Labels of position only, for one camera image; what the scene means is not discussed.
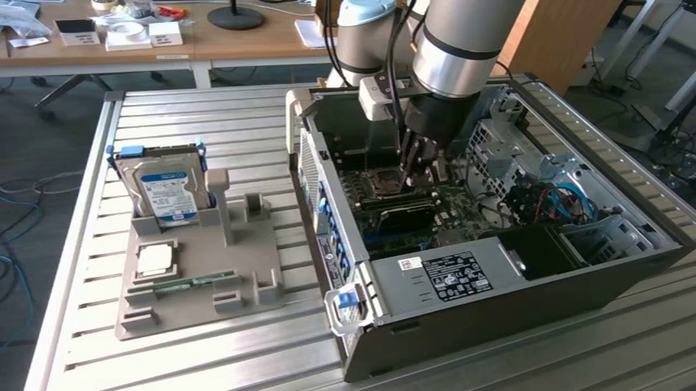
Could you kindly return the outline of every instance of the aluminum slotted table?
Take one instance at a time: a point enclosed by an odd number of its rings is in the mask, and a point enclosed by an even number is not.
[[[285,93],[304,86],[111,95],[30,371],[39,389],[680,389],[696,382],[696,255],[638,284],[603,310],[489,342],[357,384],[342,382],[285,150]],[[615,170],[696,235],[694,210],[622,154],[544,86],[537,98]],[[531,124],[544,143],[547,128]],[[290,303],[280,310],[135,340],[114,335],[133,203],[105,161],[114,144],[207,144],[230,170],[229,199],[260,191],[273,223]],[[564,144],[547,145],[561,152]]]

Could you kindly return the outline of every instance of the black lamp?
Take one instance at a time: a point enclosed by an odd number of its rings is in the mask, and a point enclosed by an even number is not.
[[[230,6],[218,8],[207,14],[210,23],[227,30],[249,30],[264,24],[264,15],[249,8],[237,7],[237,0],[230,0]]]

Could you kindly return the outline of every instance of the robotic arm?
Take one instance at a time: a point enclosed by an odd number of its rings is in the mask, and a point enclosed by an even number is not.
[[[374,88],[380,85],[374,74],[388,57],[385,42],[397,40],[396,63],[408,65],[413,30],[425,18],[417,31],[410,77],[425,93],[408,99],[402,118],[396,118],[400,110],[390,113],[404,128],[398,151],[408,186],[416,186],[420,177],[437,182],[444,175],[437,161],[461,131],[523,5],[524,0],[413,0],[406,15],[396,15],[396,0],[342,2],[337,56],[344,76],[352,84],[360,82],[361,103],[372,119],[382,119],[374,116],[374,102],[393,104],[384,89],[376,92]],[[410,31],[404,29],[394,37],[396,19],[404,17]],[[330,75],[330,86],[340,83],[336,73],[334,70]]]

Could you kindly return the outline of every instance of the blue cable on floor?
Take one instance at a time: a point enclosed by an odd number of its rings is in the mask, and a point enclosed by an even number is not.
[[[31,206],[32,208],[36,209],[36,217],[34,218],[32,224],[30,224],[30,226],[18,235],[12,236],[10,239],[0,241],[0,244],[6,244],[6,243],[10,243],[12,240],[19,239],[28,231],[32,230],[32,228],[42,221],[42,217],[43,217],[44,213],[42,212],[42,207],[38,204],[35,204],[34,202],[20,202],[20,201],[15,201],[8,198],[4,198],[2,196],[0,196],[0,201],[7,202],[8,204]]]
[[[22,272],[22,268],[15,264],[15,261],[12,261],[11,258],[0,255],[0,261],[6,262],[10,267],[15,268],[16,274],[20,276],[20,282],[22,287],[24,288],[24,293],[27,294],[27,300],[30,302],[30,316],[27,317],[27,322],[24,323],[24,326],[12,333],[12,336],[10,339],[4,342],[3,346],[0,346],[0,353],[8,348],[8,346],[20,339],[20,337],[24,335],[24,333],[28,332],[30,327],[32,326],[34,322],[34,298],[32,293],[30,291],[30,285],[27,283],[27,277],[24,276],[24,273]]]

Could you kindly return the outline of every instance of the power supply label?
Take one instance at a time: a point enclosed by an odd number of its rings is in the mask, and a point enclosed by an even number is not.
[[[155,216],[166,225],[186,224],[198,212],[194,195],[186,190],[185,172],[151,174],[141,177]]]
[[[477,259],[467,252],[424,261],[425,272],[443,301],[451,301],[493,289]]]

